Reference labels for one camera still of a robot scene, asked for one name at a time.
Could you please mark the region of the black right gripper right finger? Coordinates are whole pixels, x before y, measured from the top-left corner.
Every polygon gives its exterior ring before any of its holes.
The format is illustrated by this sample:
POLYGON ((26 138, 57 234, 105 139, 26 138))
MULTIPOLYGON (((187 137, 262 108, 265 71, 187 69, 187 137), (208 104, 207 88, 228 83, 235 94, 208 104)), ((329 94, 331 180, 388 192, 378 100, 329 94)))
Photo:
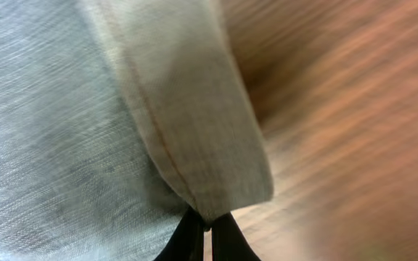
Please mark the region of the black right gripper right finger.
POLYGON ((261 261, 251 249, 231 213, 215 220, 211 230, 212 261, 261 261))

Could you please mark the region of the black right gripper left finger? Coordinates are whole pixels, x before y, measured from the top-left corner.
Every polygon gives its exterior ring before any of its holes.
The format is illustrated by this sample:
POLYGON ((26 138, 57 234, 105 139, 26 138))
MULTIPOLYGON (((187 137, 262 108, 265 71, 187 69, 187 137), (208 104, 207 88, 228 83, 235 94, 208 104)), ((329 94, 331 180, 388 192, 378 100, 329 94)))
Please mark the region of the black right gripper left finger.
POLYGON ((204 222, 189 208, 155 261, 203 261, 204 222))

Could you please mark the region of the light blue denim shorts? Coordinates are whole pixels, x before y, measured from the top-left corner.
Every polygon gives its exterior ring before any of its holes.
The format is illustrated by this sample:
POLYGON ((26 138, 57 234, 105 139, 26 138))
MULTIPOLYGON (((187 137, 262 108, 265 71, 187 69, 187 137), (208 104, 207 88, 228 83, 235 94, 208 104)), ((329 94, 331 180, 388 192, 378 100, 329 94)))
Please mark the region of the light blue denim shorts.
POLYGON ((0 1, 0 260, 155 260, 272 195, 217 1, 0 1))

